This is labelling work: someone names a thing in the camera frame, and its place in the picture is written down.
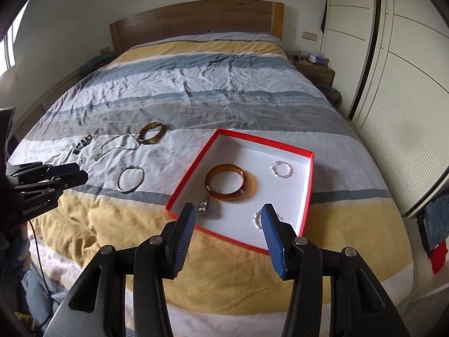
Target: yellow stripe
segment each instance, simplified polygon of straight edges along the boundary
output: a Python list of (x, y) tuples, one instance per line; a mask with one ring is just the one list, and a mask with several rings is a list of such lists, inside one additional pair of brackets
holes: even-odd
[(186, 55), (193, 53), (228, 53), (228, 54), (278, 54), (285, 57), (284, 51), (273, 42), (167, 42), (153, 46), (134, 48), (123, 53), (112, 64), (131, 62), (154, 56)]
[[(133, 247), (171, 221), (164, 207), (72, 191), (59, 207), (34, 220), (38, 236), (56, 252), (86, 266), (101, 245)], [(380, 281), (412, 262), (405, 227), (391, 199), (310, 207), (305, 236), (322, 248), (356, 248)], [(167, 301), (189, 311), (253, 315), (286, 311), (291, 282), (273, 271), (267, 255), (195, 231), (183, 271), (164, 280)], [(132, 287), (132, 277), (127, 279)], [(324, 279), (323, 303), (329, 303)]]

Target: power outlet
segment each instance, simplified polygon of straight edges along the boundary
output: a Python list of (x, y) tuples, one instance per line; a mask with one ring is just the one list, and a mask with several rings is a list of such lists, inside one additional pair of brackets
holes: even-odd
[(314, 33), (303, 32), (303, 39), (313, 40), (314, 42), (316, 42), (318, 39), (318, 35)]

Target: wooden nightstand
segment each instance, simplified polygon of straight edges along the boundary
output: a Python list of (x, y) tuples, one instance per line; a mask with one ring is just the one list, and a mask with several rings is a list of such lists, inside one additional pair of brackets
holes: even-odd
[(314, 65), (308, 60), (302, 58), (297, 61), (293, 60), (293, 58), (289, 58), (289, 61), (313, 84), (325, 83), (329, 86), (332, 85), (332, 81), (335, 76), (335, 71), (333, 69), (325, 66)]

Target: silver bracelet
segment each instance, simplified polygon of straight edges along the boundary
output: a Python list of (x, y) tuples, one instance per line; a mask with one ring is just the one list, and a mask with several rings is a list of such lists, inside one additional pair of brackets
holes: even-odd
[[(278, 171), (277, 171), (277, 169), (276, 169), (276, 167), (279, 166), (279, 165), (286, 165), (287, 168), (288, 168), (288, 173), (286, 173), (285, 175), (279, 175), (279, 174), (278, 174)], [(276, 161), (275, 163), (273, 163), (273, 164), (271, 165), (271, 172), (272, 172), (275, 176), (277, 176), (277, 177), (282, 177), (282, 178), (284, 179), (284, 178), (290, 177), (290, 175), (291, 175), (291, 173), (292, 173), (292, 169), (291, 169), (291, 166), (290, 166), (287, 162), (285, 162), (285, 161)]]
[[(132, 170), (132, 169), (136, 169), (136, 170), (140, 170), (142, 171), (142, 178), (140, 179), (139, 183), (134, 186), (132, 189), (130, 190), (122, 190), (120, 188), (119, 182), (120, 182), (120, 177), (122, 176), (122, 174), (126, 171), (126, 170)], [(129, 165), (128, 167), (125, 167), (124, 169), (122, 169), (122, 172), (120, 173), (120, 175), (118, 176), (117, 179), (117, 190), (120, 191), (121, 193), (132, 193), (135, 189), (137, 189), (143, 182), (143, 178), (145, 177), (145, 172), (143, 171), (143, 168), (140, 166), (134, 166), (134, 165)]]
[[(105, 145), (107, 145), (108, 143), (112, 142), (114, 139), (120, 138), (121, 136), (129, 136), (132, 138), (132, 140), (134, 140), (134, 143), (136, 144), (136, 146), (134, 148), (127, 148), (127, 147), (123, 147), (122, 145), (116, 145), (114, 148), (111, 148), (109, 150), (107, 150), (105, 153), (103, 153), (103, 147)], [(121, 148), (121, 149), (126, 149), (128, 151), (137, 151), (140, 147), (140, 143), (137, 140), (136, 137), (134, 137), (132, 134), (129, 133), (123, 133), (123, 134), (119, 134), (111, 139), (109, 139), (106, 143), (104, 143), (100, 149), (98, 150), (98, 153), (95, 155), (95, 157), (93, 158), (95, 161), (98, 161), (100, 158), (102, 158), (104, 155), (108, 154), (110, 151), (113, 151), (116, 148)]]

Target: wastebasket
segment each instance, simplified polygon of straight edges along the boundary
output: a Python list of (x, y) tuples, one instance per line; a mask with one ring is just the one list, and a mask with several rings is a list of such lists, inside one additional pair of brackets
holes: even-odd
[(335, 104), (341, 97), (340, 92), (336, 88), (333, 88), (332, 86), (326, 85), (324, 83), (317, 83), (315, 86), (327, 98), (327, 101), (335, 106)]

